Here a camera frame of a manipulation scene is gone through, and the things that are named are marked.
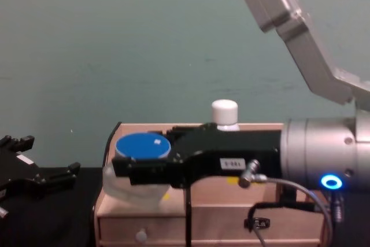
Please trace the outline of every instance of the blue led ring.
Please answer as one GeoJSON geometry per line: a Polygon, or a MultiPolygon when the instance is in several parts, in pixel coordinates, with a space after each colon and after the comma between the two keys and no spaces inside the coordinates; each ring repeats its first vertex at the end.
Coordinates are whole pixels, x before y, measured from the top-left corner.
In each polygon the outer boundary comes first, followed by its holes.
{"type": "Polygon", "coordinates": [[[339,179],[335,175],[325,175],[321,179],[321,184],[328,189],[335,190],[342,187],[343,183],[341,179],[339,179]]]}

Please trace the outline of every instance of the black table surface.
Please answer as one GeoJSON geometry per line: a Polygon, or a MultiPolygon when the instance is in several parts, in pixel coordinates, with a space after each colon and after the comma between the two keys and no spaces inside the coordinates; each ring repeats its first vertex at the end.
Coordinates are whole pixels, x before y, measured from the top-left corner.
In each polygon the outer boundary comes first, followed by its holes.
{"type": "MultiPolygon", "coordinates": [[[[41,200],[19,197],[2,202],[10,215],[0,221],[0,246],[94,246],[90,217],[101,176],[101,168],[82,168],[73,190],[41,200]]],[[[346,194],[345,204],[346,221],[337,227],[333,246],[369,247],[370,194],[346,194]]]]}

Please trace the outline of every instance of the gray cable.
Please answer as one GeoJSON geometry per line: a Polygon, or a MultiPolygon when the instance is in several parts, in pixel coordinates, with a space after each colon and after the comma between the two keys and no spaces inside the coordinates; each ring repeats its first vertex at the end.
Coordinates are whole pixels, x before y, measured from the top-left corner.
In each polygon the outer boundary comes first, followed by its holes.
{"type": "Polygon", "coordinates": [[[261,235],[260,231],[256,228],[256,226],[255,226],[255,225],[253,225],[253,231],[254,231],[254,233],[256,234],[256,236],[258,237],[258,239],[260,240],[261,245],[262,245],[263,247],[267,247],[267,245],[266,245],[266,242],[265,242],[264,238],[262,237],[262,235],[261,235]]]}
{"type": "MultiPolygon", "coordinates": [[[[266,176],[264,175],[256,175],[255,176],[257,179],[259,179],[258,182],[269,182],[269,183],[276,183],[276,184],[280,184],[280,185],[287,185],[287,186],[291,186],[299,191],[302,191],[303,193],[305,193],[306,195],[308,195],[315,203],[316,205],[320,208],[321,212],[323,213],[324,215],[324,218],[325,218],[325,222],[327,224],[327,228],[328,228],[328,241],[327,241],[327,246],[331,246],[331,242],[332,242],[332,239],[333,239],[333,225],[331,223],[331,219],[330,219],[330,215],[328,213],[328,210],[326,208],[326,206],[323,204],[323,202],[315,195],[314,192],[311,192],[310,190],[308,190],[307,188],[295,183],[295,182],[291,182],[289,180],[285,180],[285,179],[273,179],[273,178],[266,178],[266,176]]],[[[260,240],[261,244],[263,247],[267,247],[266,246],[266,243],[264,241],[264,239],[262,238],[260,232],[258,231],[258,229],[256,229],[254,226],[253,226],[253,231],[255,232],[256,236],[258,237],[258,239],[260,240]]]]}

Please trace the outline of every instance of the white sticker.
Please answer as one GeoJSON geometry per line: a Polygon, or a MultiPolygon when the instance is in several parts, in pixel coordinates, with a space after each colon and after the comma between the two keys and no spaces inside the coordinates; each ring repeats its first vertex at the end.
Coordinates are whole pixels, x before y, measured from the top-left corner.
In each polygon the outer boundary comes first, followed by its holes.
{"type": "Polygon", "coordinates": [[[34,162],[29,159],[28,157],[25,157],[23,154],[20,154],[19,156],[17,156],[20,160],[22,160],[23,162],[26,162],[28,165],[31,165],[33,164],[34,162]]]}
{"type": "Polygon", "coordinates": [[[4,198],[6,195],[6,189],[0,191],[0,199],[4,198]]]}
{"type": "Polygon", "coordinates": [[[245,170],[245,160],[243,158],[220,158],[222,170],[245,170]]]}

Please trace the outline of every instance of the blue cap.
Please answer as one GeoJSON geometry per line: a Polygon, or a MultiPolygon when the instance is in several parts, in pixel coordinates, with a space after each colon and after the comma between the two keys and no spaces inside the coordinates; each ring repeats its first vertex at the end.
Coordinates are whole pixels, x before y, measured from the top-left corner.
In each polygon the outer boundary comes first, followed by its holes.
{"type": "Polygon", "coordinates": [[[167,138],[156,133],[133,133],[116,142],[116,154],[134,159],[163,158],[170,150],[167,138]]]}

